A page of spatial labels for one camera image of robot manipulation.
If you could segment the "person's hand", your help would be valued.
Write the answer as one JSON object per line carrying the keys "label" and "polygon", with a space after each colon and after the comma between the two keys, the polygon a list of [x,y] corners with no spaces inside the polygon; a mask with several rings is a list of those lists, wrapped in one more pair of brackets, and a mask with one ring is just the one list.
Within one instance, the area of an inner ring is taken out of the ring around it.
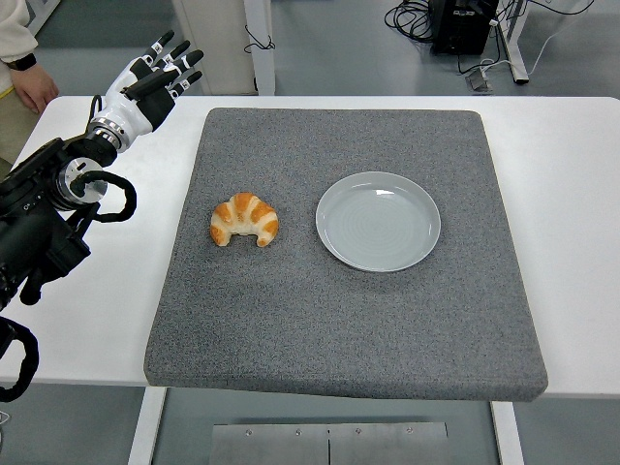
{"label": "person's hand", "polygon": [[40,64],[25,71],[12,70],[11,78],[20,100],[37,114],[59,96],[55,81]]}

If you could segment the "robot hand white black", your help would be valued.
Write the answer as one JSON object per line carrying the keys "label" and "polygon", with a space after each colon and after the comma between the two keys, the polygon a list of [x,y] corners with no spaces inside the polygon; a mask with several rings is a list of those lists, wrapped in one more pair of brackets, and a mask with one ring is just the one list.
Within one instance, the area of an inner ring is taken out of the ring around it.
{"label": "robot hand white black", "polygon": [[202,77],[195,66],[203,52],[191,51],[189,41],[165,51],[173,35],[171,30],[166,32],[127,65],[108,89],[102,109],[88,123],[89,133],[108,140],[119,153],[138,137],[155,132],[175,101]]}

